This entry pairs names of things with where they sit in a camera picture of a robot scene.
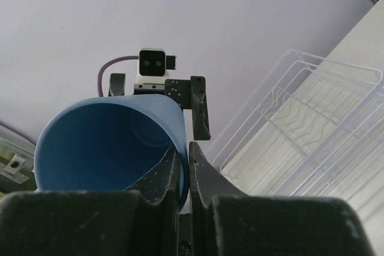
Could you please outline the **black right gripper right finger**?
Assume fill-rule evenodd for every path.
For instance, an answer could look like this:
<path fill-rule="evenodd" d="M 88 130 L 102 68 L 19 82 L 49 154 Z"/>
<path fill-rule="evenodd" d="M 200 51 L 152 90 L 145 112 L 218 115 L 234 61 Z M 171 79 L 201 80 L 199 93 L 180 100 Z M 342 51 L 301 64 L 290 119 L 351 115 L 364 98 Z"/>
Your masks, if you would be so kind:
<path fill-rule="evenodd" d="M 194 255 L 373 255 L 356 212 L 329 197 L 249 196 L 189 144 Z"/>

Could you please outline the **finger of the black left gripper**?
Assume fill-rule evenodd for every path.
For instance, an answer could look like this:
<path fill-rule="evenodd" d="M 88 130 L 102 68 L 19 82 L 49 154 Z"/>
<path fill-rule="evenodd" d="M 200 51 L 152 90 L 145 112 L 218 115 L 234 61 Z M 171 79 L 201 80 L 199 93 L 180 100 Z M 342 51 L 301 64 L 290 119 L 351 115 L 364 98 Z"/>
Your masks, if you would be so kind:
<path fill-rule="evenodd" d="M 191 76 L 190 81 L 194 140 L 210 140 L 206 79 L 203 76 Z"/>
<path fill-rule="evenodd" d="M 109 97 L 124 96 L 125 95 L 125 74 L 112 73 L 109 79 Z"/>

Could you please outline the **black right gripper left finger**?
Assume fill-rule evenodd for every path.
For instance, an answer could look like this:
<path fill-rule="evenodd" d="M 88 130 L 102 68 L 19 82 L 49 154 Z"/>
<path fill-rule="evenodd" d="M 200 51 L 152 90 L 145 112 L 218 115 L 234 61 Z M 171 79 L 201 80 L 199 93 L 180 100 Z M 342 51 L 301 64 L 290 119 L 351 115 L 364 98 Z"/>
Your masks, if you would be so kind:
<path fill-rule="evenodd" d="M 180 156 L 126 190 L 14 192 L 1 199 L 2 255 L 177 255 Z"/>

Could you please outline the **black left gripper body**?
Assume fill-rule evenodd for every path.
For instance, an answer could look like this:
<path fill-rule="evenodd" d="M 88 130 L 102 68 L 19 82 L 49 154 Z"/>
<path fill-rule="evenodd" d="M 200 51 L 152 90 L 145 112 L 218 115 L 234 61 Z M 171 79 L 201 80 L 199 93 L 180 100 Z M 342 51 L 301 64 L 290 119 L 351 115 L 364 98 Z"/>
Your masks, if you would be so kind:
<path fill-rule="evenodd" d="M 191 78 L 172 79 L 170 76 L 137 76 L 134 95 L 159 94 L 174 100 L 182 110 L 191 110 Z"/>

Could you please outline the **blue plastic cup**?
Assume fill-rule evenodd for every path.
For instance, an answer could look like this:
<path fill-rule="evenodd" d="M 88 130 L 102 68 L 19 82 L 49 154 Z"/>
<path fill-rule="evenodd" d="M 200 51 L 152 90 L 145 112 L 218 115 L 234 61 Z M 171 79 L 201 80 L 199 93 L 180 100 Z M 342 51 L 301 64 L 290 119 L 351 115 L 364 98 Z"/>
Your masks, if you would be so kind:
<path fill-rule="evenodd" d="M 97 97 L 55 115 L 34 154 L 39 191 L 123 190 L 174 146 L 181 159 L 179 204 L 186 202 L 189 166 L 184 114 L 160 94 Z"/>

